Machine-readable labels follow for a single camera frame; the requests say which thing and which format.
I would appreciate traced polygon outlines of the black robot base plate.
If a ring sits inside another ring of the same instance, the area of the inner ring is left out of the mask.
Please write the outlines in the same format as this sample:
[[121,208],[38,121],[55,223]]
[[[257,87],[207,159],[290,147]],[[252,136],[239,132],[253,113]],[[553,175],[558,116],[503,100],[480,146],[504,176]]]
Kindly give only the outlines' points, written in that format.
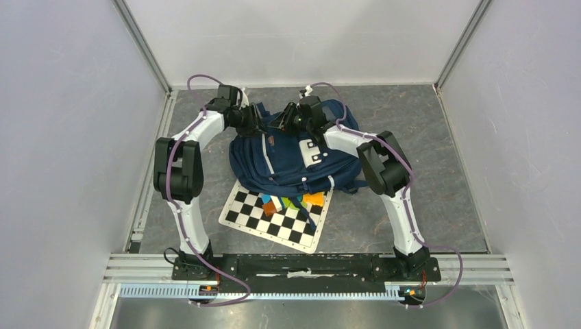
[[390,254],[215,254],[178,256],[176,281],[217,280],[221,293],[379,293],[387,282],[441,281],[434,257]]

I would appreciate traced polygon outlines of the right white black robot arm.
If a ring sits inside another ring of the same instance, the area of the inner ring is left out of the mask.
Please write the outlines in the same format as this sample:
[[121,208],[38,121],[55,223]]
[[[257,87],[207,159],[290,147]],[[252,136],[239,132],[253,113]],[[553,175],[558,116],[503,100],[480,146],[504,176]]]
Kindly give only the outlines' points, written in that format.
[[267,126],[294,137],[307,134],[314,145],[359,160],[366,186],[381,198],[391,221],[396,272],[401,278],[412,280],[430,259],[411,202],[414,173],[391,132],[361,132],[346,124],[349,115],[345,104],[321,101],[311,95],[298,103],[290,102]]

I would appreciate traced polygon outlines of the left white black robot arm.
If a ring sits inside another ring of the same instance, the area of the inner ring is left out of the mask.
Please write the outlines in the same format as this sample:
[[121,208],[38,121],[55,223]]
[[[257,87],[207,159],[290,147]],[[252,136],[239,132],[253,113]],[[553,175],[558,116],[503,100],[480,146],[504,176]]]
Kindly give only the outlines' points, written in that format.
[[202,105],[197,116],[181,132],[156,141],[153,185],[169,205],[180,236],[179,253],[192,257],[189,270],[199,279],[209,278],[215,261],[205,255],[210,239],[203,227],[199,196],[204,173],[201,151],[229,127],[239,132],[262,131],[257,105],[244,88],[221,84],[217,95]]

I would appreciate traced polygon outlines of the navy blue backpack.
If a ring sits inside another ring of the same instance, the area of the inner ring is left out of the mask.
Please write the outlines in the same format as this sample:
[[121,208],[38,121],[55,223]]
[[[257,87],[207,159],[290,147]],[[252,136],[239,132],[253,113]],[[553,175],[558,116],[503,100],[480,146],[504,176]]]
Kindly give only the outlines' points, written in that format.
[[240,184],[265,195],[299,197],[332,189],[354,194],[368,185],[358,177],[362,166],[356,156],[318,146],[307,132],[291,136],[268,128],[266,134],[236,136],[229,159]]

